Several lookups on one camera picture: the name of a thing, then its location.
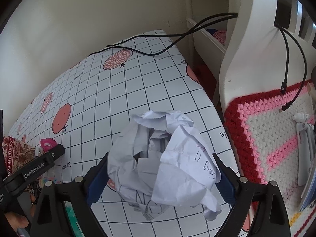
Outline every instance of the beige wall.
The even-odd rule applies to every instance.
[[[154,29],[186,31],[184,0],[23,0],[0,35],[4,132],[42,89],[91,52]],[[178,45],[186,57],[187,40]]]

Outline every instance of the pomegranate print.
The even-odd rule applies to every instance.
[[[40,112],[43,114],[53,98],[53,92],[50,92],[44,99]]]
[[[21,126],[22,126],[22,121],[20,122],[20,124],[19,124],[19,126],[18,126],[18,134],[19,134],[19,132],[20,132],[20,130],[21,130]]]
[[[66,124],[69,119],[70,112],[71,105],[69,103],[65,104],[59,109],[52,124],[52,130],[54,134],[59,133],[61,130],[66,130]]]
[[[198,80],[197,76],[194,74],[193,70],[190,68],[189,65],[186,66],[186,73],[188,74],[188,76],[195,82],[197,82],[198,84],[201,84],[200,81]]]
[[[120,50],[116,53],[114,53],[111,57],[109,57],[104,65],[104,69],[115,69],[118,66],[125,66],[125,62],[132,56],[132,51],[130,50]]]
[[[107,184],[106,184],[110,189],[112,189],[113,191],[115,190],[115,183],[112,181],[112,179],[109,179]]]

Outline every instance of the metal screw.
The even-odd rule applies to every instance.
[[[52,184],[53,184],[53,182],[51,180],[49,180],[45,183],[45,186],[50,187]]]
[[[83,180],[83,176],[79,175],[75,178],[76,183],[80,183]]]
[[[248,179],[247,177],[242,176],[242,177],[239,177],[239,181],[241,181],[242,183],[246,183],[248,182]]]
[[[277,186],[277,182],[274,181],[274,180],[270,181],[270,184],[271,184],[272,186]]]

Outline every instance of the finger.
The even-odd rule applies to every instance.
[[[31,196],[31,202],[32,203],[35,202],[35,200],[36,200],[35,196],[33,194],[30,194],[30,196]]]
[[[14,231],[16,231],[18,228],[26,228],[28,226],[27,218],[14,212],[6,213],[5,217]]]
[[[36,206],[33,204],[30,211],[31,217],[34,217],[35,209],[36,209]]]

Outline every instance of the white paper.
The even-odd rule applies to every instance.
[[[217,165],[193,121],[179,111],[132,115],[109,152],[108,175],[147,220],[169,205],[203,204],[209,220],[220,212],[210,191],[221,179]]]
[[[200,133],[179,126],[160,158],[152,200],[173,206],[207,207],[204,216],[214,220],[221,207],[211,193],[221,174]]]

